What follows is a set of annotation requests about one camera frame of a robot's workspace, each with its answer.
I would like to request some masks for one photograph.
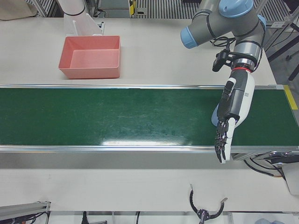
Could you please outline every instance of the black mount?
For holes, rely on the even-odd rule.
[[[241,58],[249,59],[253,61],[255,65],[257,64],[257,59],[255,57],[248,54],[232,52],[229,48],[225,48],[218,54],[216,54],[216,59],[213,63],[212,70],[218,72],[223,67],[223,65],[231,67],[234,60]]]

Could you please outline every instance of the blue joint cap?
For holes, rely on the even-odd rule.
[[[227,18],[245,15],[253,8],[253,0],[221,0],[219,13]]]
[[[264,27],[265,27],[265,29],[266,29],[266,19],[263,17],[263,16],[261,16],[261,15],[257,15],[258,16],[258,18],[260,19],[260,21],[262,21],[262,23],[263,23],[263,25],[264,25]]]
[[[184,29],[182,29],[181,31],[181,41],[183,43],[183,45],[188,48],[194,48],[197,47],[198,44],[196,43],[195,39],[193,38],[192,34],[190,33],[190,30],[188,27],[185,27]]]

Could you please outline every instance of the white robotic hand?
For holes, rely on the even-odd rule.
[[[250,70],[235,68],[228,79],[217,108],[215,151],[221,163],[230,158],[234,129],[247,117],[254,92]]]

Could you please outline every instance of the yellow stripe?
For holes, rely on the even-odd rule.
[[[284,89],[285,89],[286,97],[288,98],[289,104],[291,106],[291,109],[292,110],[297,110],[298,107],[297,107],[296,102],[294,100],[294,97],[291,93],[290,87],[288,85],[284,85]]]

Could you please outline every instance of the red ring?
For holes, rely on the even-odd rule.
[[[243,68],[243,67],[234,68],[234,69],[232,69],[232,71],[237,70],[237,69],[243,69],[243,70],[249,71],[251,73],[251,71],[249,69],[246,69],[246,68]]]

